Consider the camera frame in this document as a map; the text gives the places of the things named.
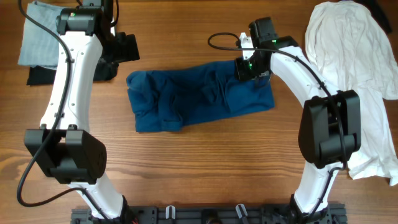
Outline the dark blue t-shirt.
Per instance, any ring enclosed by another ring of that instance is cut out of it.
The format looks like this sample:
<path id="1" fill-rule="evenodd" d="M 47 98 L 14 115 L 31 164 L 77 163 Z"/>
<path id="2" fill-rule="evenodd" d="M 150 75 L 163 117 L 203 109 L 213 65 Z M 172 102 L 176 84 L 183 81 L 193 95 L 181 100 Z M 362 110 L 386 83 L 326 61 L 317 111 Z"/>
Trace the dark blue t-shirt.
<path id="1" fill-rule="evenodd" d="M 269 83 L 236 79 L 232 60 L 183 70 L 132 72 L 127 94 L 139 133 L 180 131 L 184 126 L 273 109 Z"/>

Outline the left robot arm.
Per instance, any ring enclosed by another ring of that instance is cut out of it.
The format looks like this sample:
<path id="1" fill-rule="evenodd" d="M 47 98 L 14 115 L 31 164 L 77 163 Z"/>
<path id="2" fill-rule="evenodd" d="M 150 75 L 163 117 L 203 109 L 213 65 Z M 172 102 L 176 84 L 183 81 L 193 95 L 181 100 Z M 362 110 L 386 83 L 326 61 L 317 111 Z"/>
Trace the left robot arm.
<path id="1" fill-rule="evenodd" d="M 93 223 L 137 223 L 138 219 L 106 175 L 105 145 L 90 134 L 89 107 L 93 79 L 101 59 L 121 63 L 139 59 L 136 38 L 113 33 L 116 1 L 81 1 L 62 9 L 53 37 L 58 65 L 52 94 L 37 129 L 24 144 L 47 177 L 77 192 L 89 206 Z"/>

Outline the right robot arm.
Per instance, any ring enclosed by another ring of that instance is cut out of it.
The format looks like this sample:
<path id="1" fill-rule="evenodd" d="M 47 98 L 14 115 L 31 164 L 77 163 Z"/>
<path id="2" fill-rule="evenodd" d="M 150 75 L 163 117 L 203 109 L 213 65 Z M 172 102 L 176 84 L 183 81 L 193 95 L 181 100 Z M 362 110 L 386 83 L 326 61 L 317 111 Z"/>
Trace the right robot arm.
<path id="1" fill-rule="evenodd" d="M 236 59 L 238 80 L 277 75 L 303 107 L 298 145 L 305 167 L 299 187 L 286 209 L 264 215 L 272 222 L 280 216 L 286 223 L 339 223 L 342 207 L 329 205 L 328 195 L 361 146 L 359 96 L 328 83 L 291 36 L 276 34 L 271 18 L 251 22 L 249 31 L 236 44 L 243 51 Z"/>

